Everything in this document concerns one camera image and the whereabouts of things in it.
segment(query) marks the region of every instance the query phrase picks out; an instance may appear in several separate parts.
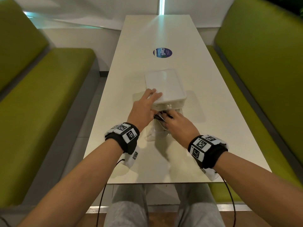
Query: blue sticker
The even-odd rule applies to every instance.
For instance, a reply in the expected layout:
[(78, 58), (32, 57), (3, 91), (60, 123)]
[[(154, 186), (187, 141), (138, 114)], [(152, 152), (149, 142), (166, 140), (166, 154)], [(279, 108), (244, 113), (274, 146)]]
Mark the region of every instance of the blue sticker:
[(170, 57), (172, 55), (172, 51), (168, 48), (157, 48), (154, 50), (154, 55), (160, 58)]

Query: plastic container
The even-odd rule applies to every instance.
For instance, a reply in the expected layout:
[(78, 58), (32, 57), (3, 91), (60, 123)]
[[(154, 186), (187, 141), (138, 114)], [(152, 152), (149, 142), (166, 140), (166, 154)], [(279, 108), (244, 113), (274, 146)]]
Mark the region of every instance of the plastic container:
[(183, 84), (174, 69), (147, 72), (145, 74), (146, 88), (157, 89), (162, 92), (156, 100), (153, 109), (157, 111), (181, 109), (187, 98)]

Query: leg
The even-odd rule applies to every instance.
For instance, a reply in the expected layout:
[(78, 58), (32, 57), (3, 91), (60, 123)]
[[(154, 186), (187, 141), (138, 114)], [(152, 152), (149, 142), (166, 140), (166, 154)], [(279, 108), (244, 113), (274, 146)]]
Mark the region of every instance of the leg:
[(106, 214), (104, 227), (147, 227), (149, 223), (142, 185), (119, 185)]
[(221, 214), (206, 183), (175, 184), (180, 199), (176, 227), (224, 227)]

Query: white table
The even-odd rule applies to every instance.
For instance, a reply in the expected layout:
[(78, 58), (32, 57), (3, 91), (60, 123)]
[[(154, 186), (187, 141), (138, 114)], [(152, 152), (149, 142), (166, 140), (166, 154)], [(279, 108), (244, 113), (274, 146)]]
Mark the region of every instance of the white table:
[[(154, 56), (161, 47), (172, 56)], [(221, 138), (231, 153), (270, 171), (189, 15), (126, 17), (85, 156), (104, 141), (108, 129), (127, 120), (133, 101), (146, 89), (144, 73), (165, 68), (175, 69), (182, 79), (187, 92), (183, 114), (201, 134)], [(119, 164), (109, 184), (210, 182), (170, 135), (148, 142), (152, 128), (150, 123), (141, 133), (141, 152), (132, 168)]]

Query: green bench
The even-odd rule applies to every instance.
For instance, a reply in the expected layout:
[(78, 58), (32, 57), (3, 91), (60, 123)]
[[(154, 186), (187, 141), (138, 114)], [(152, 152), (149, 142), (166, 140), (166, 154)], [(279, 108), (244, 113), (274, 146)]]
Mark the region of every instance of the green bench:
[[(264, 114), (303, 164), (303, 21), (265, 0), (235, 0), (215, 38)], [(303, 188), (213, 46), (207, 46), (272, 172)], [(217, 203), (231, 202), (224, 183), (210, 183)], [(241, 199), (234, 191), (235, 202)]]
[[(22, 203), (96, 60), (91, 49), (53, 48), (46, 52), (48, 41), (13, 0), (0, 0), (0, 26), (3, 208)], [(13, 85), (29, 65), (33, 68)]]

